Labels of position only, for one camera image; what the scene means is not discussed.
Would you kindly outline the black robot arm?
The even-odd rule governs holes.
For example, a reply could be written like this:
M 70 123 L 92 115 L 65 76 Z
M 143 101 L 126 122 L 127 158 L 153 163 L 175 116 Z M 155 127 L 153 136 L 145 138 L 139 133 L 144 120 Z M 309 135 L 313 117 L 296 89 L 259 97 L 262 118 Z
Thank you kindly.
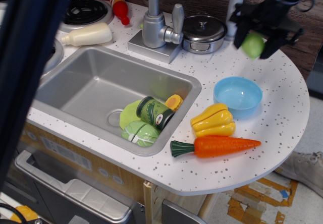
M 239 120 L 236 135 L 257 139 L 254 150 L 201 159 L 192 154 L 173 158 L 170 146 L 153 156 L 139 156 L 103 138 L 31 107 L 42 66 L 67 0 L 10 0 L 1 28 L 1 176 L 4 177 L 24 122 L 70 141 L 114 164 L 179 195 L 235 189 L 278 167 L 296 149 L 310 114 L 310 98 L 299 70 L 282 52 L 266 61 L 250 61 L 230 43 L 215 54 L 181 52 L 165 69 L 194 76 L 202 89 L 172 138 L 193 139 L 190 119 L 213 101 L 212 89 L 222 78 L 241 75 L 263 90 L 256 114 Z

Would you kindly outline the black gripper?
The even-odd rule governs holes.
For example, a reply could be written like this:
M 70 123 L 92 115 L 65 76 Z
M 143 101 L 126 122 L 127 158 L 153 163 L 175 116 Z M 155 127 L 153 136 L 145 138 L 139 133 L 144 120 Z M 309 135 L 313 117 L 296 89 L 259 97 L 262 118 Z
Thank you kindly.
M 230 18 L 237 26 L 234 39 L 236 49 L 240 48 L 251 31 L 267 38 L 260 59 L 270 58 L 285 44 L 294 44 L 304 34 L 304 29 L 288 17 L 291 7 L 291 4 L 278 0 L 236 4 Z

